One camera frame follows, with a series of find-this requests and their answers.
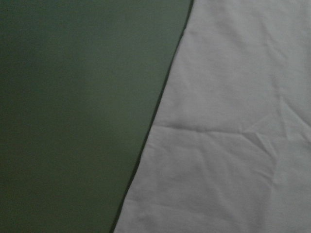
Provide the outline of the pink printed t-shirt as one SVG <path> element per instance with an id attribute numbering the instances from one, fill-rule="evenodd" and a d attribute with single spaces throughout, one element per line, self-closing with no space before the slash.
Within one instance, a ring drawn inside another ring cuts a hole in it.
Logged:
<path id="1" fill-rule="evenodd" d="M 311 230 L 311 3 L 196 0 L 117 233 Z"/>

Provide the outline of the brown paper table cover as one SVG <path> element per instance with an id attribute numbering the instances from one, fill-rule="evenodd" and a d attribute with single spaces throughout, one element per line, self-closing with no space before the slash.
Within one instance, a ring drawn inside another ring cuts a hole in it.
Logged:
<path id="1" fill-rule="evenodd" d="M 1 1 L 1 232 L 113 231 L 192 5 Z"/>

